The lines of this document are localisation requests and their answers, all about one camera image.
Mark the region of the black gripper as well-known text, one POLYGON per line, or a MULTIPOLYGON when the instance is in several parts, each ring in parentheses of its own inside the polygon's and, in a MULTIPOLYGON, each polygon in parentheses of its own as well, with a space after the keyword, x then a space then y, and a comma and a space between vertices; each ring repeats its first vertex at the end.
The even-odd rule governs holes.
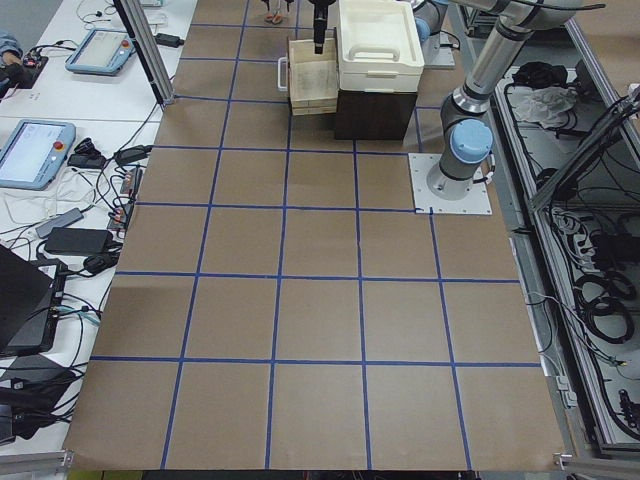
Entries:
POLYGON ((313 43, 314 53, 322 54, 328 26, 329 7, 335 0, 309 0, 313 6, 313 43))

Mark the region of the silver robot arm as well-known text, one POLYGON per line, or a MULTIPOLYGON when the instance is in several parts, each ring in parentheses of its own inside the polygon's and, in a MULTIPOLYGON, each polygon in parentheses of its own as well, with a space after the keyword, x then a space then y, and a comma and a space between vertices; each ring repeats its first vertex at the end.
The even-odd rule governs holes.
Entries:
POLYGON ((444 151, 427 174, 427 186, 445 200, 464 198, 494 143, 483 115, 490 97, 524 43, 536 31, 557 28, 576 12, 602 9, 582 1, 468 1, 468 6, 498 16, 464 83, 443 101, 440 118, 444 151))
MULTIPOLYGON (((313 42, 314 53, 322 54, 328 26, 329 7, 335 0, 310 0, 313 5, 313 42)), ((448 1, 409 1, 420 44, 426 43, 432 36, 438 37, 444 22, 448 1)))

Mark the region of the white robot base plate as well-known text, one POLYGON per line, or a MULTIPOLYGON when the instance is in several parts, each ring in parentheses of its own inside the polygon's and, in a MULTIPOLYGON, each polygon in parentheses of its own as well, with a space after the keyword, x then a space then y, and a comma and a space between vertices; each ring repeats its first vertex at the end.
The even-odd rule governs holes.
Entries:
POLYGON ((474 177, 453 180, 440 169, 440 154, 410 153, 414 211, 433 215, 491 215, 488 187, 479 168, 474 177))

